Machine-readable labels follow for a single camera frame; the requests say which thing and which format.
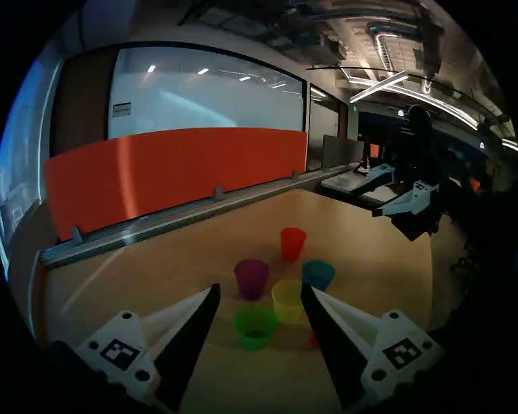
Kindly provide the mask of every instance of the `glass window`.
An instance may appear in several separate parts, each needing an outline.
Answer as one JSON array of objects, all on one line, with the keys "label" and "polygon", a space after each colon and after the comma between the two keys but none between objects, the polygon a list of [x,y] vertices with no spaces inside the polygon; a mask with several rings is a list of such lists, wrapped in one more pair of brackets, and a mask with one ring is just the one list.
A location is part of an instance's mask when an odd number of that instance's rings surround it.
[{"label": "glass window", "polygon": [[314,85],[311,85],[309,96],[307,171],[314,171],[320,169],[322,164],[324,136],[338,136],[340,102]]},{"label": "glass window", "polygon": [[302,87],[271,68],[214,52],[123,49],[113,75],[108,136],[208,127],[303,130]]},{"label": "glass window", "polygon": [[60,55],[51,43],[33,62],[10,109],[0,143],[0,251],[6,252],[15,228],[31,205],[41,200],[41,146],[49,137],[44,112],[52,94]]}]

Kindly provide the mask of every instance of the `ceiling light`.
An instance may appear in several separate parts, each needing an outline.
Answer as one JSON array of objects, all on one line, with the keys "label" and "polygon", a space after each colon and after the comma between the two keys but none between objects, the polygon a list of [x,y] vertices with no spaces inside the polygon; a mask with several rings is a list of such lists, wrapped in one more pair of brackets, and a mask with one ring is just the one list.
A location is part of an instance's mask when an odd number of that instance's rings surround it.
[{"label": "ceiling light", "polygon": [[[349,77],[349,82],[357,83],[359,85],[367,85],[367,86],[376,85],[378,83],[376,81],[372,81],[371,79],[364,79],[364,78],[359,78],[359,77]],[[389,88],[387,88],[387,90],[389,90],[390,92],[407,95],[408,97],[418,99],[419,101],[422,101],[422,102],[426,102],[427,104],[433,105],[436,108],[439,108],[442,111],[447,112],[449,115],[452,115],[453,117],[456,117],[457,119],[460,119],[462,122],[467,124],[472,129],[475,129],[475,130],[478,129],[478,123],[476,122],[476,120],[474,118],[472,118],[466,112],[464,112],[458,108],[455,108],[453,105],[440,101],[439,99],[432,98],[429,95],[422,95],[420,93],[402,88],[400,86],[390,86]]]},{"label": "ceiling light", "polygon": [[318,89],[313,88],[312,86],[311,86],[311,92],[315,92],[317,95],[320,95],[323,98],[326,97],[325,93],[322,93],[321,91],[319,91]]},{"label": "ceiling light", "polygon": [[507,144],[511,144],[511,145],[514,145],[514,146],[518,146],[518,143],[515,142],[515,141],[511,141],[509,139],[502,139],[502,142],[506,142]]},{"label": "ceiling light", "polygon": [[518,147],[517,147],[517,146],[514,146],[514,145],[512,145],[512,144],[509,144],[508,142],[503,141],[503,143],[502,143],[502,144],[503,144],[505,147],[509,147],[509,148],[512,148],[513,150],[518,151]]},{"label": "ceiling light", "polygon": [[373,93],[378,92],[379,90],[386,89],[391,85],[404,81],[408,77],[409,75],[403,70],[399,73],[396,73],[393,76],[390,76],[387,79],[384,79],[382,82],[378,82],[375,85],[372,85],[370,88],[366,88],[364,91],[352,97],[349,102],[357,102],[359,99],[366,98],[368,95],[372,95]]}]

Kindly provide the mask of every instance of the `translucent plastic cup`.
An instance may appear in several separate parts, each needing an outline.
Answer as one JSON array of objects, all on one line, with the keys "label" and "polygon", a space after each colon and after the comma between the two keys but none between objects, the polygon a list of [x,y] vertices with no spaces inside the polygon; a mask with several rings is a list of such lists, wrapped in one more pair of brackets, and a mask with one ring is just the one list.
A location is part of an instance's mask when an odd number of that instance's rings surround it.
[{"label": "translucent plastic cup", "polygon": [[246,305],[239,309],[232,323],[242,345],[252,351],[264,348],[278,329],[274,310],[263,304]]},{"label": "translucent plastic cup", "polygon": [[309,336],[309,343],[315,349],[319,349],[320,348],[320,346],[318,345],[318,340],[316,339],[315,332],[311,332],[311,335]]},{"label": "translucent plastic cup", "polygon": [[287,227],[280,232],[282,258],[287,262],[295,262],[303,249],[307,233],[297,227]]},{"label": "translucent plastic cup", "polygon": [[303,265],[301,280],[324,292],[335,275],[336,269],[330,263],[311,260]]},{"label": "translucent plastic cup", "polygon": [[255,259],[242,260],[234,268],[238,290],[244,299],[260,299],[267,280],[269,279],[269,265]]},{"label": "translucent plastic cup", "polygon": [[272,288],[274,311],[278,319],[285,324],[295,324],[303,306],[301,304],[301,281],[280,280]]}]

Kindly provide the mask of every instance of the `orange panel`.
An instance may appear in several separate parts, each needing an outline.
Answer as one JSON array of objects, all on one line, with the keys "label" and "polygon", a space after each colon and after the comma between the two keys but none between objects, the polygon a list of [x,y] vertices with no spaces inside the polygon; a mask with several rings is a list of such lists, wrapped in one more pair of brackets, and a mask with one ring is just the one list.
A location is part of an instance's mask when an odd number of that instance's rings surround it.
[{"label": "orange panel", "polygon": [[376,144],[370,144],[370,157],[378,158],[378,154],[380,153],[380,146]]},{"label": "orange panel", "polygon": [[198,128],[97,142],[44,164],[61,240],[305,170],[306,132]]}]

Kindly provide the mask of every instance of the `wooden table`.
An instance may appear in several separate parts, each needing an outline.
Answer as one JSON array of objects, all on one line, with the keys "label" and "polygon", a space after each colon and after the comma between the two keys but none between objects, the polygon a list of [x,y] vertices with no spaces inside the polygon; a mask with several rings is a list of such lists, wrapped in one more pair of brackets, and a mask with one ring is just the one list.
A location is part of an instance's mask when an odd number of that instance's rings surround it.
[{"label": "wooden table", "polygon": [[[280,259],[280,230],[307,232],[299,262]],[[259,201],[146,241],[49,272],[51,340],[79,345],[119,310],[145,316],[200,289],[221,283],[221,302],[182,400],[183,413],[339,413],[336,392],[319,351],[308,342],[305,315],[281,325],[266,349],[246,351],[232,328],[244,305],[235,264],[270,265],[268,290],[299,279],[311,259],[333,264],[327,293],[375,316],[401,309],[426,327],[432,301],[430,239],[410,242],[387,217],[304,190]]]}]

